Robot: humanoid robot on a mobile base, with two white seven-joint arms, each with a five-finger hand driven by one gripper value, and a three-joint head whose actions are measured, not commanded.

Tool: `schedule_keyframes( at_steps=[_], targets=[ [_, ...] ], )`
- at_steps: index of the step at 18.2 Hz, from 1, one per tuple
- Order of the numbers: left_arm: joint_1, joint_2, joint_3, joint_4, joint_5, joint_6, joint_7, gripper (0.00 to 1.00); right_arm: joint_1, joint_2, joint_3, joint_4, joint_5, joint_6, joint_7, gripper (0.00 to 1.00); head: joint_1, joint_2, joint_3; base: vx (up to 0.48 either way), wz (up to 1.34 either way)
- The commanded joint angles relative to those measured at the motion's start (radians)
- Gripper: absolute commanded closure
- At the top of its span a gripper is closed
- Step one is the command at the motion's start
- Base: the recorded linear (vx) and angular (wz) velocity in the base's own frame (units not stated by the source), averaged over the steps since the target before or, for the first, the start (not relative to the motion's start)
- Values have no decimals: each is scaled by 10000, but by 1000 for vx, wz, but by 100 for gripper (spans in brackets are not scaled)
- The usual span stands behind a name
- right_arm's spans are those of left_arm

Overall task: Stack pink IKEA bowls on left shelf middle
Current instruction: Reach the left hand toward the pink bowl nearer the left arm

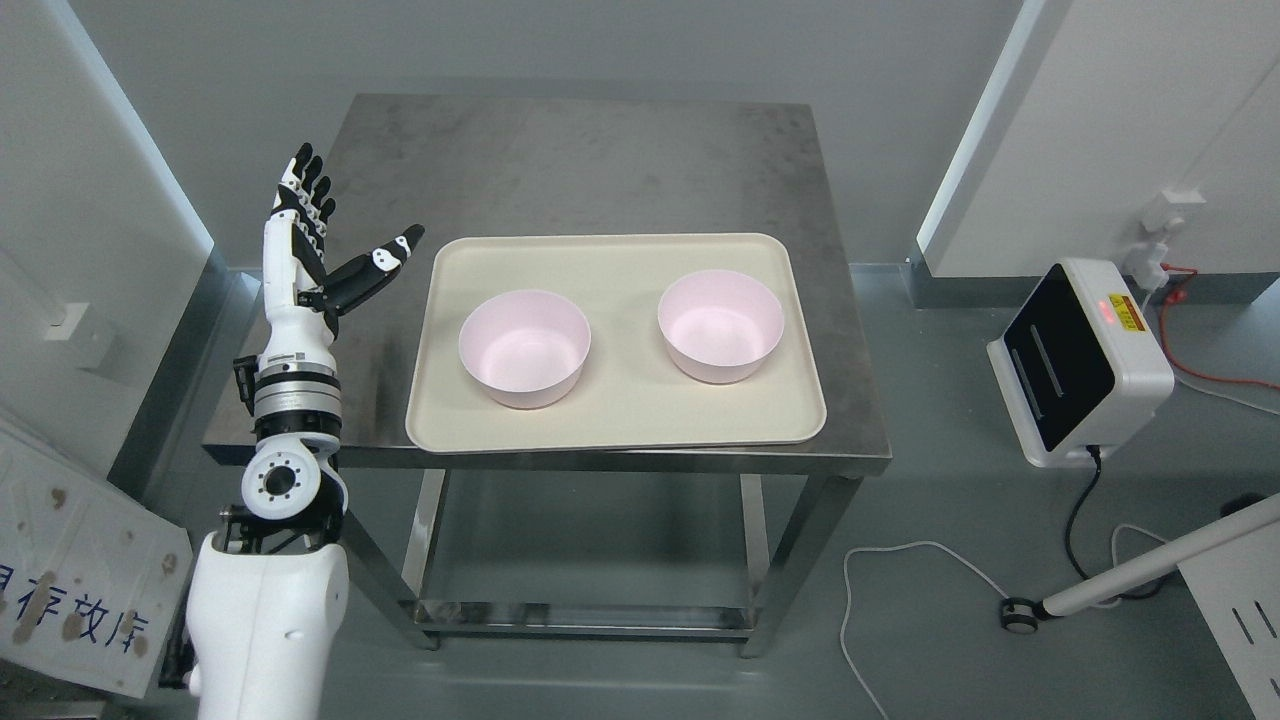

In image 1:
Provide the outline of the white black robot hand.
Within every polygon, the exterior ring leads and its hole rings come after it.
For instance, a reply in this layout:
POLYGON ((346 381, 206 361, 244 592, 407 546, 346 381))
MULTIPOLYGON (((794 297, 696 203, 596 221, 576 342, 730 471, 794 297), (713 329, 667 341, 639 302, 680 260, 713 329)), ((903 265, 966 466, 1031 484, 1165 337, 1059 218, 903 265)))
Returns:
POLYGON ((308 363, 334 372, 340 319, 399 275, 425 236, 420 224, 352 258, 325 265, 328 224, 337 209, 323 158, 305 142, 276 184, 262 228, 264 311, 270 328, 262 364, 308 363))

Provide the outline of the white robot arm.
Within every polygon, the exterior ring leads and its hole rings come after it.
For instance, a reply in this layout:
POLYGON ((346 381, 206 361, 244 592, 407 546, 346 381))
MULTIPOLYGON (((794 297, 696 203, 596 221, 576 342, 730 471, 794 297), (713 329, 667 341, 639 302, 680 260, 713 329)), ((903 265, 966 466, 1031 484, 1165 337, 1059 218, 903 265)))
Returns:
POLYGON ((189 691, 201 719, 315 719, 349 596, 340 383, 326 350, 275 342, 233 369, 257 442, 241 503, 200 546, 189 691))

